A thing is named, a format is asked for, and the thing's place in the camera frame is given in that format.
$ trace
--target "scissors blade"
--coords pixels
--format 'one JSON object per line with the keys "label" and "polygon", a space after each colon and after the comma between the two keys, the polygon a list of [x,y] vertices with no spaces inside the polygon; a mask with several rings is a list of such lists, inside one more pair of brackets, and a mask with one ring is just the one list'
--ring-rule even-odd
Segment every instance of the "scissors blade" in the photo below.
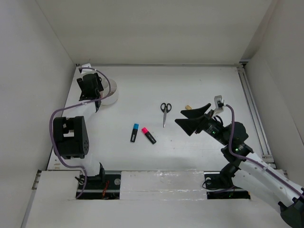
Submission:
{"label": "scissors blade", "polygon": [[167,110],[163,112],[163,122],[162,122],[162,127],[165,127],[166,124],[166,118],[167,118]]}

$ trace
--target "scissors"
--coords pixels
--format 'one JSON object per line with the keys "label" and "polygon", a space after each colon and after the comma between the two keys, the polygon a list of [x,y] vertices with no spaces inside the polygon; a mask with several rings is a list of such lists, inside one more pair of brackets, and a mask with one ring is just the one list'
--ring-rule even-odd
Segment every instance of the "scissors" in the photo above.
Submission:
{"label": "scissors", "polygon": [[161,111],[163,112],[163,123],[162,127],[165,127],[166,124],[166,118],[167,118],[167,113],[171,111],[171,104],[170,103],[162,103],[161,104]]}

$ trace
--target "white wall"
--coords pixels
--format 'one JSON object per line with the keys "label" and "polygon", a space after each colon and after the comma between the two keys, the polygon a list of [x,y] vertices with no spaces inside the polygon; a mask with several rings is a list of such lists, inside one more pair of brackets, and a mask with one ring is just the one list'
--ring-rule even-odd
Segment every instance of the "white wall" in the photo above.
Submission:
{"label": "white wall", "polygon": [[0,1],[0,226],[19,228],[73,63],[34,0]]}
{"label": "white wall", "polygon": [[272,0],[37,2],[75,63],[234,64]]}
{"label": "white wall", "polygon": [[246,66],[278,167],[304,185],[304,1],[279,0],[261,48]]}

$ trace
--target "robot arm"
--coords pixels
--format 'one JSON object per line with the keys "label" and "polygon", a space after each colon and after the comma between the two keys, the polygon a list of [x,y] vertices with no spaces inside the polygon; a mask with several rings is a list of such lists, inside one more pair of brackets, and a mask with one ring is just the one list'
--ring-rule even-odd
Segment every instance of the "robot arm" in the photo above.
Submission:
{"label": "robot arm", "polygon": [[234,122],[234,112],[229,105],[233,115],[230,125],[224,127],[213,119],[224,107],[221,96],[215,97],[215,103],[216,109],[207,114],[211,104],[183,110],[181,113],[187,119],[175,120],[187,135],[205,131],[225,146],[221,151],[229,164],[215,181],[221,181],[227,188],[235,185],[252,192],[278,211],[288,225],[304,228],[304,189],[269,167],[244,143],[248,134],[243,124]]}

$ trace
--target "metal frame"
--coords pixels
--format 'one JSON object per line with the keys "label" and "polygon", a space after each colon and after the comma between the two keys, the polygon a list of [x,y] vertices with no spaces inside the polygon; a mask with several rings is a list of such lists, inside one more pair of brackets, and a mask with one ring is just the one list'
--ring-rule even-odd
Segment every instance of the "metal frame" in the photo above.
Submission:
{"label": "metal frame", "polygon": [[246,98],[246,101],[247,101],[247,104],[249,107],[249,111],[251,113],[251,117],[252,117],[253,123],[256,128],[256,133],[257,133],[258,139],[260,141],[262,153],[263,153],[263,155],[272,155],[269,145],[268,145],[268,141],[266,138],[264,128],[262,126],[260,116],[257,111],[257,106],[256,106],[256,103],[254,101],[254,98],[253,98],[253,95],[252,95],[252,92],[250,89],[250,85],[249,85],[249,82],[248,82],[248,79],[246,76],[245,69],[243,68],[242,65],[237,65],[236,67],[237,67],[239,79],[240,79],[242,87],[243,87],[244,95],[245,95],[245,98]]}

